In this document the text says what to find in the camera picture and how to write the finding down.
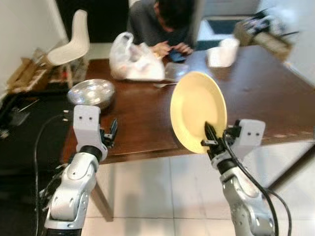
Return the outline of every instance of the person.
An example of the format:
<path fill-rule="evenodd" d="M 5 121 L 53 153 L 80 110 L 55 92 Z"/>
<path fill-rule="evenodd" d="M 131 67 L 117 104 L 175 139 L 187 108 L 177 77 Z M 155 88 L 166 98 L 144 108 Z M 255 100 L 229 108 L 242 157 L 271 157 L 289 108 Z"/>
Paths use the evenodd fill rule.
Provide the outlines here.
<path fill-rule="evenodd" d="M 129 10 L 127 31 L 134 44 L 145 42 L 161 57 L 171 49 L 188 55 L 193 52 L 193 9 L 194 0 L 140 0 Z"/>

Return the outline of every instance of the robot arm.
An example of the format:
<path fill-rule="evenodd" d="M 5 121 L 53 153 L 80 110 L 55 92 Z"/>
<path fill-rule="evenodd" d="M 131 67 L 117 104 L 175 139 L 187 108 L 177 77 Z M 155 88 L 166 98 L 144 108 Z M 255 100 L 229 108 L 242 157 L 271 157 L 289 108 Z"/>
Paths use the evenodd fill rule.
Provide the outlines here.
<path fill-rule="evenodd" d="M 243 119 L 234 127 L 227 129 L 233 134 L 231 149 L 241 160 L 261 144 L 265 123 L 258 120 Z M 263 199 L 263 194 L 237 167 L 225 150 L 222 138 L 217 138 L 214 128 L 205 124 L 208 140 L 201 142 L 209 146 L 208 155 L 214 169 L 219 170 L 223 193 L 229 203 L 236 236 L 273 236 L 274 221 L 272 213 Z"/>
<path fill-rule="evenodd" d="M 62 174 L 45 221 L 47 236 L 79 236 L 84 225 L 89 195 L 96 184 L 98 164 L 107 156 L 107 147 L 113 145 L 117 121 L 111 134 L 104 134 L 99 125 L 100 109 L 77 105 L 74 108 L 73 128 L 78 141 L 77 153 Z"/>

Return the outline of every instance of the phone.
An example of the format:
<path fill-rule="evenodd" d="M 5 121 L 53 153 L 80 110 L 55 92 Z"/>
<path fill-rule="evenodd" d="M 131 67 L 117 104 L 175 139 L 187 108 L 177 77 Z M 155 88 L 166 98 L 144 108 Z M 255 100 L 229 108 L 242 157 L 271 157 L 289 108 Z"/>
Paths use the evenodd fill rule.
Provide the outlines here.
<path fill-rule="evenodd" d="M 186 57 L 184 57 L 181 53 L 177 52 L 175 49 L 172 49 L 169 52 L 169 57 L 173 62 L 184 62 Z"/>

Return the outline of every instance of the white plastic chair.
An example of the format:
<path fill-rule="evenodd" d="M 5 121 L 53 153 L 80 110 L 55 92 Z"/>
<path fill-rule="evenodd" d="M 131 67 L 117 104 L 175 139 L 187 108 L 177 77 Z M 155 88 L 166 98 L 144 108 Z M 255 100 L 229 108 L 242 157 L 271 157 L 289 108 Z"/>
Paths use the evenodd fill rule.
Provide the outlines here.
<path fill-rule="evenodd" d="M 84 10 L 77 10 L 72 21 L 72 38 L 69 43 L 55 48 L 47 55 L 52 65 L 66 65 L 69 89 L 73 86 L 70 62 L 83 57 L 90 48 L 88 32 L 88 14 Z"/>

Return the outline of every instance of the metal bowl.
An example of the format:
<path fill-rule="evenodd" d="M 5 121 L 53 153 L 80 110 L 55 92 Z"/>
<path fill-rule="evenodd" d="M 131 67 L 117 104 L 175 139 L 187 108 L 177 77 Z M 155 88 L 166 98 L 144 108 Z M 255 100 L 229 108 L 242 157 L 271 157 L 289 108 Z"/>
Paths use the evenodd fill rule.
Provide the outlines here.
<path fill-rule="evenodd" d="M 73 86 L 68 92 L 68 99 L 74 105 L 92 105 L 104 109 L 114 98 L 115 87 L 108 80 L 85 80 Z"/>

